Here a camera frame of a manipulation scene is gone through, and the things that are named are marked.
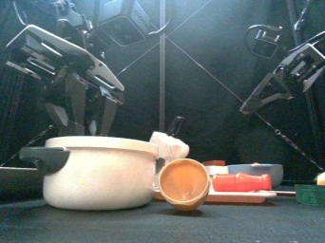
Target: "table surface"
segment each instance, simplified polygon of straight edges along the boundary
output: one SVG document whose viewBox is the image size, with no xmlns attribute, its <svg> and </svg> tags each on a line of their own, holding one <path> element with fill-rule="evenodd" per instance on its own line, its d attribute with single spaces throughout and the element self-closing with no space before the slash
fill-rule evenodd
<svg viewBox="0 0 325 243">
<path fill-rule="evenodd" d="M 0 242 L 324 243 L 325 207 L 276 196 L 261 204 L 206 203 L 193 212 L 169 203 L 116 211 L 71 211 L 43 199 L 0 202 Z"/>
</svg>

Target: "black backdrop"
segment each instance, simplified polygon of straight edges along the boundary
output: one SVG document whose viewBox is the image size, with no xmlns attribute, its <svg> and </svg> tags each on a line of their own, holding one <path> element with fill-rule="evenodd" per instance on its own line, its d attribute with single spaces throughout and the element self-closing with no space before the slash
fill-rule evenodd
<svg viewBox="0 0 325 243">
<path fill-rule="evenodd" d="M 138 0 L 159 25 L 159 0 Z M 175 116 L 186 123 L 179 138 L 190 146 L 189 157 L 199 161 L 225 159 L 229 164 L 282 163 L 286 180 L 312 180 L 316 166 L 274 134 L 277 128 L 317 159 L 313 125 L 305 96 L 276 102 L 261 110 L 261 116 L 238 112 L 265 74 L 273 71 L 284 56 L 272 60 L 253 56 L 245 47 L 245 30 L 257 24 L 282 26 L 284 46 L 294 46 L 288 2 L 272 0 L 177 0 L 177 15 L 166 33 L 165 46 L 165 124 Z M 305 1 L 293 1 L 297 13 Z M 75 1 L 79 12 L 92 17 L 92 1 Z M 5 161 L 19 148 L 51 123 L 39 103 L 39 83 L 5 68 L 5 43 L 23 29 L 12 11 L 11 1 L 1 3 L 1 160 Z M 324 1 L 313 1 L 308 15 L 304 39 L 320 31 L 325 23 Z M 166 18 L 170 13 L 166 0 Z M 30 23 L 55 31 L 55 18 L 27 5 Z M 107 51 L 107 65 L 126 86 L 126 104 L 118 107 L 111 136 L 149 140 L 159 130 L 161 102 L 161 46 L 159 37 L 146 42 Z M 322 133 L 324 82 L 313 87 L 317 108 L 317 127 Z M 55 130 L 39 140 L 56 136 Z M 11 166 L 24 165 L 13 159 Z"/>
</svg>

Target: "white cooking pot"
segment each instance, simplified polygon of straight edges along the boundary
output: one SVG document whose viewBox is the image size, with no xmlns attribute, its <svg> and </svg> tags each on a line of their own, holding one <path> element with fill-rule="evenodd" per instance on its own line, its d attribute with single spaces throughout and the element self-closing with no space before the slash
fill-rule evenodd
<svg viewBox="0 0 325 243">
<path fill-rule="evenodd" d="M 76 136 L 20 150 L 44 174 L 43 196 L 55 207 L 114 210 L 150 202 L 158 146 L 141 140 Z"/>
</svg>

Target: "black handle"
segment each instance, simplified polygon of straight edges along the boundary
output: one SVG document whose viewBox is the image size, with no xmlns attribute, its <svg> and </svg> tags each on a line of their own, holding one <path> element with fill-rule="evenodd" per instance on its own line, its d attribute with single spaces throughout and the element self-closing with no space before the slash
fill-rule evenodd
<svg viewBox="0 0 325 243">
<path fill-rule="evenodd" d="M 44 175 L 62 170 L 68 156 L 70 151 L 63 150 L 60 147 L 24 147 L 19 151 L 19 158 L 32 162 Z"/>
<path fill-rule="evenodd" d="M 174 118 L 174 121 L 169 125 L 167 131 L 166 131 L 166 135 L 167 136 L 171 136 L 171 137 L 177 137 L 178 136 L 179 130 L 181 130 L 182 125 L 183 125 L 183 122 L 185 122 L 185 118 L 183 117 L 177 116 Z"/>
</svg>

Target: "green object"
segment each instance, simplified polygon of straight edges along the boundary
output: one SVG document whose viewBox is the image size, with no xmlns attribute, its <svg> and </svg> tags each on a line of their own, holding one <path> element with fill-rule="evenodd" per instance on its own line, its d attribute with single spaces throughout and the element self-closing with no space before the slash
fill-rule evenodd
<svg viewBox="0 0 325 243">
<path fill-rule="evenodd" d="M 294 185 L 297 202 L 313 206 L 325 206 L 325 186 Z"/>
</svg>

